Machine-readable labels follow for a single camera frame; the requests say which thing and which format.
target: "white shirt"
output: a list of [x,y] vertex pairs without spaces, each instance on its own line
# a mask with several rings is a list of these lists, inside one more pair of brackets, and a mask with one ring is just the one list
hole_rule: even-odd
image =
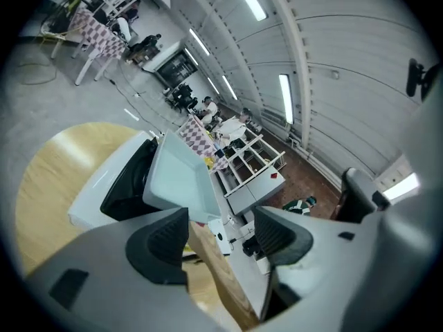
[[218,128],[218,131],[222,136],[229,136],[229,139],[221,138],[220,139],[220,147],[227,147],[232,141],[241,138],[244,132],[246,131],[246,125],[237,117],[232,117],[231,119],[225,120],[221,127]]
[[208,106],[204,106],[204,109],[209,111],[209,114],[207,114],[206,116],[204,116],[201,121],[203,122],[204,125],[208,125],[209,123],[212,122],[213,120],[213,115],[216,114],[216,112],[218,111],[217,105],[214,102],[211,102]]
[[215,102],[211,102],[211,103],[210,103],[208,106],[206,106],[205,108],[210,112],[211,117],[213,117],[213,116],[216,114],[216,112],[219,110],[219,109],[217,108],[217,105],[215,104]]
[[131,32],[129,31],[129,25],[123,17],[117,18],[118,25],[120,26],[120,32],[125,36],[126,42],[131,40]]

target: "brown floor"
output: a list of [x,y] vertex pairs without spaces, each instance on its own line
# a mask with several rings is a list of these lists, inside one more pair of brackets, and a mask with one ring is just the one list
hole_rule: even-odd
[[[235,113],[220,105],[224,116],[232,117]],[[267,131],[263,130],[263,139],[278,151],[285,151],[284,160],[287,163],[280,173],[286,179],[284,187],[264,204],[276,208],[281,208],[284,204],[294,199],[305,199],[308,196],[317,198],[317,205],[311,209],[311,215],[328,219],[336,204],[340,193],[307,161],[291,150],[290,147],[282,144]]]

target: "black rubber pad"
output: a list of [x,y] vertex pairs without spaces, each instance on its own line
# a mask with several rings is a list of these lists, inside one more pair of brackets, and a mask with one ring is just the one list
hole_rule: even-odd
[[55,282],[49,295],[66,310],[69,310],[82,290],[89,273],[80,269],[68,269]]
[[294,264],[306,255],[314,244],[311,233],[264,207],[255,207],[255,236],[274,266]]
[[180,208],[171,215],[135,231],[126,243],[126,258],[155,284],[188,284],[181,256],[188,241],[189,215]]

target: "table leg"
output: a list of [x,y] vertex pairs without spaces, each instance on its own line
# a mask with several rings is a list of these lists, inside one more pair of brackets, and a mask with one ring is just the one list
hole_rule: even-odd
[[62,43],[63,43],[63,41],[57,41],[57,44],[55,45],[53,52],[51,53],[51,59],[55,59],[55,56],[57,55],[58,50],[62,46]]
[[83,47],[83,43],[85,43],[86,38],[83,38],[80,43],[78,44],[77,48],[75,48],[74,53],[72,53],[71,58],[75,59],[78,55],[78,53],[80,53],[80,51],[82,50]]
[[84,66],[82,68],[82,70],[80,71],[80,74],[78,74],[77,76],[77,80],[75,81],[75,84],[78,86],[80,85],[80,83],[83,80],[84,74],[86,74],[86,72],[88,71],[89,67],[91,66],[92,62],[94,61],[94,59],[97,57],[97,55],[99,54],[99,50],[95,49],[89,53],[88,56],[88,60],[86,61],[86,63],[84,63]]
[[102,67],[100,68],[100,70],[98,71],[96,77],[94,78],[95,81],[98,81],[98,80],[102,77],[104,71],[105,71],[106,68],[110,65],[110,63],[112,63],[112,60],[113,60],[113,59],[114,59],[114,58],[112,58],[112,57],[109,57],[109,58],[107,59],[107,61],[103,64],[103,66],[102,66]]

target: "checkered pattern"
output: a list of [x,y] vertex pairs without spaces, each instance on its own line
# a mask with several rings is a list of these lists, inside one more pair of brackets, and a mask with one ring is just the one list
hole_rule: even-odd
[[219,158],[215,155],[217,149],[215,149],[214,143],[208,137],[206,130],[197,123],[193,116],[190,116],[189,120],[179,129],[179,135],[199,156],[212,156],[215,158],[216,161],[210,171],[211,173],[228,167],[228,159],[225,156]]
[[80,28],[80,34],[100,51],[99,57],[120,59],[125,51],[125,43],[108,27],[94,19],[93,13],[85,8],[79,8],[74,15],[69,29],[76,28]]

